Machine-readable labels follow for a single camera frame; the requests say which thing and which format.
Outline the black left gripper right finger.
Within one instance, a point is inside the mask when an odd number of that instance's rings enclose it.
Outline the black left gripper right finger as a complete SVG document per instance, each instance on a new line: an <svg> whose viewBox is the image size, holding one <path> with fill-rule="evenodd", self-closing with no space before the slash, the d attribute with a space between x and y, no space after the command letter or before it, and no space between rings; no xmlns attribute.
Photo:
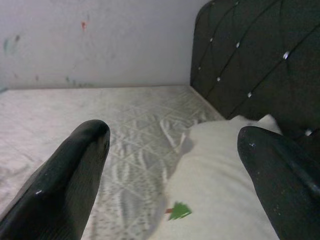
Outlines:
<svg viewBox="0 0 320 240"><path fill-rule="evenodd" d="M280 240L320 240L320 163L286 136L240 129L237 150Z"/></svg>

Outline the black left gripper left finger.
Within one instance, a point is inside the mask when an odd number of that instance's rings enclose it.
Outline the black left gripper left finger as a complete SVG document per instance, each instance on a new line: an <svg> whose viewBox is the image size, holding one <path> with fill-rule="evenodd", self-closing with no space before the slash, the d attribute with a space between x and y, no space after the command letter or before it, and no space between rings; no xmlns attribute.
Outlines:
<svg viewBox="0 0 320 240"><path fill-rule="evenodd" d="M102 120L81 123L0 214L0 240L81 240L110 147Z"/></svg>

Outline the white pillow green tree print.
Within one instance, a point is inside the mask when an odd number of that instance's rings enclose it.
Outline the white pillow green tree print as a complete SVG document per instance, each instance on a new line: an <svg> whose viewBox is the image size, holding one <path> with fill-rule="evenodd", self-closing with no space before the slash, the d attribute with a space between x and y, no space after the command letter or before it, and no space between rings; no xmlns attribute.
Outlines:
<svg viewBox="0 0 320 240"><path fill-rule="evenodd" d="M271 115L236 116L186 131L165 192L168 207L181 202L191 214L164 216L148 240L279 240L238 154L238 134L249 126L280 133Z"/></svg>

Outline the white quilted mattress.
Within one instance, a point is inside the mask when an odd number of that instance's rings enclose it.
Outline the white quilted mattress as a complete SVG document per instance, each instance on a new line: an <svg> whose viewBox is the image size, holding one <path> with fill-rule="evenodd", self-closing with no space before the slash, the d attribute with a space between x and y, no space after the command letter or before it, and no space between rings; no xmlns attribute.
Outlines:
<svg viewBox="0 0 320 240"><path fill-rule="evenodd" d="M110 149L81 240L145 240L178 163L182 134L222 116L189 86L0 93L0 214L81 123L102 120Z"/></svg>

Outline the dark tufted studded headboard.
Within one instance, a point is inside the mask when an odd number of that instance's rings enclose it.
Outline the dark tufted studded headboard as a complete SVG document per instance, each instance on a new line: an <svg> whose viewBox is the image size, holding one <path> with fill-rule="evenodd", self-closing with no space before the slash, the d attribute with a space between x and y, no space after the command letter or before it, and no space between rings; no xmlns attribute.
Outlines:
<svg viewBox="0 0 320 240"><path fill-rule="evenodd" d="M226 119L270 114L320 149L320 0L210 0L195 19L190 85Z"/></svg>

